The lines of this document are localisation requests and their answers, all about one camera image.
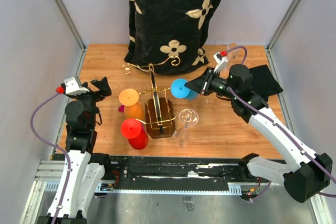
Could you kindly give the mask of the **blue wine glass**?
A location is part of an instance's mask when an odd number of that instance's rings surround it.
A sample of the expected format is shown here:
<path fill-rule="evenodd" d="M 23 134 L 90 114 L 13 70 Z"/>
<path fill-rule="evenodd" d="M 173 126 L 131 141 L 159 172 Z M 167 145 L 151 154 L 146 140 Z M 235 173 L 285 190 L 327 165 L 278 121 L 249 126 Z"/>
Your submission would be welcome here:
<path fill-rule="evenodd" d="M 195 100 L 198 97 L 198 93 L 187 88 L 185 84 L 187 80 L 176 79 L 171 85 L 171 93 L 177 99 Z"/>

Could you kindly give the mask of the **magenta wine glass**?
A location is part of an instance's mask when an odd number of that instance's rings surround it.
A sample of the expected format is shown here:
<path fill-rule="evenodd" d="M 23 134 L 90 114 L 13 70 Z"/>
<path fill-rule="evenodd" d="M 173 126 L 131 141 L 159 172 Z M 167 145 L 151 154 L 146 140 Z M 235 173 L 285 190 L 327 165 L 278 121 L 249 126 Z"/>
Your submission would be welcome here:
<path fill-rule="evenodd" d="M 118 111 L 121 112 L 121 113 L 123 113 L 124 112 L 124 108 L 125 108 L 125 106 L 121 105 L 121 106 L 119 106 Z"/>

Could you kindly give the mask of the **clear wine glass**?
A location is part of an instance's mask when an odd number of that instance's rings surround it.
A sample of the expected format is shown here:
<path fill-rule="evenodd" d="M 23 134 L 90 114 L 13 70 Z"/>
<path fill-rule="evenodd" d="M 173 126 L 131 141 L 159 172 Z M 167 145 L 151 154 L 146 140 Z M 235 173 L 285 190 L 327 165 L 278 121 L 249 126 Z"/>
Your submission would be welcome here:
<path fill-rule="evenodd" d="M 231 62 L 231 61 L 233 61 L 237 58 L 239 48 L 232 50 L 232 48 L 235 48 L 237 46 L 239 46 L 239 44 L 235 43 L 235 42 L 232 42 L 232 43 L 227 45 L 226 51 L 227 51 L 227 59 L 228 59 L 229 62 Z"/>
<path fill-rule="evenodd" d="M 176 138 L 179 146 L 184 146 L 190 138 L 190 127 L 195 126 L 199 121 L 199 116 L 195 110 L 185 109 L 179 114 L 182 127 L 177 131 Z"/>

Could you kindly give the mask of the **clear wine glass front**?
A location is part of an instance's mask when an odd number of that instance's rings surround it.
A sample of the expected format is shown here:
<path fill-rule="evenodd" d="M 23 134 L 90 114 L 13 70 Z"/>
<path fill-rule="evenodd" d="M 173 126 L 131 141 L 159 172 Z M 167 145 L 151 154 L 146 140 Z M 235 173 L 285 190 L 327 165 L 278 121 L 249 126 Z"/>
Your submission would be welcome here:
<path fill-rule="evenodd" d="M 179 114 L 182 127 L 177 131 L 176 138 L 179 146 L 184 146 L 190 138 L 190 127 L 195 126 L 199 121 L 199 116 L 195 110 L 185 109 Z"/>

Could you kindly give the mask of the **gold wire wine glass rack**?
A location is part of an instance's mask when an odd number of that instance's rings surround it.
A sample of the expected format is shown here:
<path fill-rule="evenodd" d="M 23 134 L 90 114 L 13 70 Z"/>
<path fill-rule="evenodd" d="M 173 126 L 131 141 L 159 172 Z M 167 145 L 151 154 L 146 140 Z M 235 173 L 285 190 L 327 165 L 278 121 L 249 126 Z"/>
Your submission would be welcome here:
<path fill-rule="evenodd" d="M 175 119 L 172 102 L 167 97 L 167 91 L 170 88 L 159 88 L 155 79 L 155 67 L 165 64 L 166 62 L 174 67 L 178 66 L 181 62 L 179 56 L 169 56 L 161 63 L 150 63 L 147 66 L 136 66 L 134 64 L 125 63 L 121 67 L 121 71 L 124 74 L 130 74 L 131 67 L 135 67 L 139 70 L 148 69 L 151 88 L 142 92 L 146 98 L 145 104 L 145 120 L 140 121 L 147 134 L 152 139 L 168 138 L 172 137 L 176 131 Z"/>

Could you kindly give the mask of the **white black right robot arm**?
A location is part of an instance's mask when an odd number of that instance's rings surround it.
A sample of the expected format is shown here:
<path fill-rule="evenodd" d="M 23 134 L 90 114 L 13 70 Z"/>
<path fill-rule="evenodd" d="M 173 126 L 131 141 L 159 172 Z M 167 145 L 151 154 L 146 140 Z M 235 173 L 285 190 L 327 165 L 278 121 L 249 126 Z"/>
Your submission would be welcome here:
<path fill-rule="evenodd" d="M 303 203 L 335 181 L 333 161 L 300 141 L 274 114 L 268 103 L 252 90 L 253 76 L 241 64 L 231 66 L 228 78 L 221 78 L 214 68 L 188 81 L 185 87 L 200 94 L 215 93 L 230 99 L 235 114 L 260 132 L 282 155 L 284 164 L 251 153 L 239 162 L 238 177 L 250 182 L 260 177 L 284 186 L 295 201 Z"/>

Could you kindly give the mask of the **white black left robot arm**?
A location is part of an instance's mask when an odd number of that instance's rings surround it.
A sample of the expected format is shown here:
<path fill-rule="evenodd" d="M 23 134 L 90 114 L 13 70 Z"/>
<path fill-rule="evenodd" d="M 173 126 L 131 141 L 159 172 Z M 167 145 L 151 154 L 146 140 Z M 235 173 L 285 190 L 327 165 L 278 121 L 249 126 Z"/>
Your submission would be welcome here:
<path fill-rule="evenodd" d="M 87 211 L 98 183 L 112 175 L 109 155 L 93 151 L 97 139 L 95 127 L 102 124 L 97 102 L 109 97 L 112 91 L 107 77 L 90 83 L 96 91 L 91 90 L 87 82 L 81 83 L 78 76 L 68 78 L 48 98 L 51 101 L 63 94 L 72 99 L 65 108 L 65 148 L 43 139 L 34 128 L 34 118 L 30 118 L 35 136 L 65 156 L 56 195 L 47 214 L 38 217 L 37 223 L 87 223 Z"/>

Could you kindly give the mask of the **orange wine glass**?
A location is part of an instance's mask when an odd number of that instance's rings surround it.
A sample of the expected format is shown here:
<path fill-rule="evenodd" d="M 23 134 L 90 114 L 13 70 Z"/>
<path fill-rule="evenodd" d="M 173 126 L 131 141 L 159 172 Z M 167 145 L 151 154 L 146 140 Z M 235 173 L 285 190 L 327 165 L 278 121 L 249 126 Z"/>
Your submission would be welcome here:
<path fill-rule="evenodd" d="M 126 119 L 144 119 L 144 113 L 139 104 L 139 93 L 135 89 L 124 89 L 119 94 L 119 102 L 124 106 Z"/>

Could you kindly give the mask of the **red wine glass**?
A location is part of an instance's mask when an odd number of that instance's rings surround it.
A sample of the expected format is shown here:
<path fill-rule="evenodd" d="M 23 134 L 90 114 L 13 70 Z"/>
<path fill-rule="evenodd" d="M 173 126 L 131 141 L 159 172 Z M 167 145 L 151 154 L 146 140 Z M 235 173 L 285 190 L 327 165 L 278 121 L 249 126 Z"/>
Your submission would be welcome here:
<path fill-rule="evenodd" d="M 126 119 L 121 124 L 120 131 L 133 149 L 142 150 L 147 147 L 149 138 L 140 121 L 132 118 Z"/>

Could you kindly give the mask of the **black folded cloth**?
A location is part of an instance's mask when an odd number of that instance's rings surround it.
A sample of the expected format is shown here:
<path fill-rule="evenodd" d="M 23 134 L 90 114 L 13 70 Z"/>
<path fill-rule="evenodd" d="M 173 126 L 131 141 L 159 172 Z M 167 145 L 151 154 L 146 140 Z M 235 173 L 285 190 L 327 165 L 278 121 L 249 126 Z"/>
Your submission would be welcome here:
<path fill-rule="evenodd" d="M 283 88 L 273 77 L 267 65 L 261 65 L 249 69 L 253 77 L 252 90 L 268 102 L 269 97 L 283 92 Z"/>

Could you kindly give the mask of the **black floral patterned pillow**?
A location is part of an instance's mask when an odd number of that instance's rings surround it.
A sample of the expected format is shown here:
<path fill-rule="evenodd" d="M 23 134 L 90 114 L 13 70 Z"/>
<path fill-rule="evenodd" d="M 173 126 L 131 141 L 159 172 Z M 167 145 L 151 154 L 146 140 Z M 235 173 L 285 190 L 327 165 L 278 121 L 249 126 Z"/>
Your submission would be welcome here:
<path fill-rule="evenodd" d="M 129 0 L 127 63 L 156 74 L 186 74 L 208 64 L 209 22 L 221 0 Z"/>

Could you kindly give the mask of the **left aluminium frame post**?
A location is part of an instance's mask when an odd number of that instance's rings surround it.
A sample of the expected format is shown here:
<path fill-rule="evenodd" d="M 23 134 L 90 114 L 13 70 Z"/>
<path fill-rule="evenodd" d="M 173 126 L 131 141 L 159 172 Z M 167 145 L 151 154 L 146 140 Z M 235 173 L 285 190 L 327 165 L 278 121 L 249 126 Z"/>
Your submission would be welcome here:
<path fill-rule="evenodd" d="M 70 17 L 70 14 L 63 2 L 63 0 L 53 0 L 55 5 L 57 6 L 61 16 L 63 17 L 66 25 L 68 26 L 73 38 L 75 39 L 76 43 L 78 44 L 79 48 L 84 51 L 86 49 L 86 45 L 83 42 L 78 29 L 75 26 L 75 23 L 73 22 L 72 18 Z"/>

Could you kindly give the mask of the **aluminium frame post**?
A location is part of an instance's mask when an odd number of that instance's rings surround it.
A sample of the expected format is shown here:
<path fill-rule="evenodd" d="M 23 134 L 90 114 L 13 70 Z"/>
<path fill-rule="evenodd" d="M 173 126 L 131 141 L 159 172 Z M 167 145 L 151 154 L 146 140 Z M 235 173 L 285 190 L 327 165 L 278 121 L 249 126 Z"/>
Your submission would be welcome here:
<path fill-rule="evenodd" d="M 274 45 L 277 43 L 277 40 L 280 38 L 281 34 L 283 33 L 283 30 L 288 25 L 289 21 L 291 20 L 292 16 L 294 15 L 295 11 L 299 7 L 302 0 L 292 0 L 291 4 L 289 5 L 289 8 L 287 9 L 283 19 L 281 20 L 280 24 L 278 25 L 275 33 L 273 34 L 270 42 L 266 46 L 267 51 L 272 50 Z"/>
<path fill-rule="evenodd" d="M 86 45 L 83 42 L 78 29 L 75 26 L 75 23 L 73 22 L 72 18 L 70 17 L 70 14 L 63 2 L 63 0 L 53 0 L 55 5 L 57 6 L 61 16 L 63 17 L 66 25 L 68 26 L 73 38 L 75 39 L 76 43 L 78 44 L 79 48 L 84 51 L 86 49 Z"/>

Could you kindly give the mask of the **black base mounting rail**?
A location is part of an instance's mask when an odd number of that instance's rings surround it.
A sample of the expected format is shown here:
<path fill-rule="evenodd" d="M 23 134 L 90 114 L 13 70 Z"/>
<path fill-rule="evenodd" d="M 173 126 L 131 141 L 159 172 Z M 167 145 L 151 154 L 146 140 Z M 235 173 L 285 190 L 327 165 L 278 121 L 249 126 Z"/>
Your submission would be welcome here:
<path fill-rule="evenodd" d="M 265 179 L 248 178 L 232 158 L 109 156 L 89 159 L 104 168 L 103 192 L 222 194 L 230 185 L 256 186 Z"/>

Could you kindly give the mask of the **right aluminium frame post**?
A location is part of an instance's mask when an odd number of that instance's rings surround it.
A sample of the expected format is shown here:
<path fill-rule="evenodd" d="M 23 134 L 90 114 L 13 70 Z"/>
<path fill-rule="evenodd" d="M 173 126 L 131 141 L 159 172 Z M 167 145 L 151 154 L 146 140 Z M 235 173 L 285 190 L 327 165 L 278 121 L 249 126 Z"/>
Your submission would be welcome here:
<path fill-rule="evenodd" d="M 291 4 L 289 5 L 289 8 L 287 9 L 283 19 L 281 20 L 280 24 L 278 25 L 275 33 L 273 34 L 270 42 L 266 46 L 267 51 L 272 50 L 274 45 L 277 43 L 277 40 L 280 38 L 281 34 L 283 33 L 283 30 L 288 25 L 289 21 L 291 20 L 292 16 L 294 15 L 295 11 L 299 7 L 302 0 L 292 0 Z"/>

